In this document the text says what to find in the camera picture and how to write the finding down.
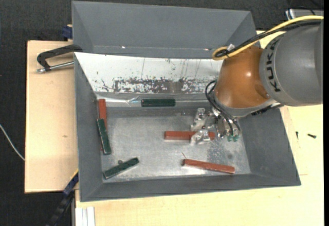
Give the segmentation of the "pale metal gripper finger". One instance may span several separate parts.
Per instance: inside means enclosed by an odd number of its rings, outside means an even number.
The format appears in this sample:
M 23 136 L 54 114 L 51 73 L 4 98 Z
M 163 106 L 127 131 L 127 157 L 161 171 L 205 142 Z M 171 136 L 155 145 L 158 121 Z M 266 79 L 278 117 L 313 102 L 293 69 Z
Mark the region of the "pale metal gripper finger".
M 205 108 L 198 108 L 190 130 L 210 129 L 215 123 L 215 115 Z
M 190 145 L 201 145 L 215 139 L 215 133 L 208 130 L 199 130 L 190 138 Z

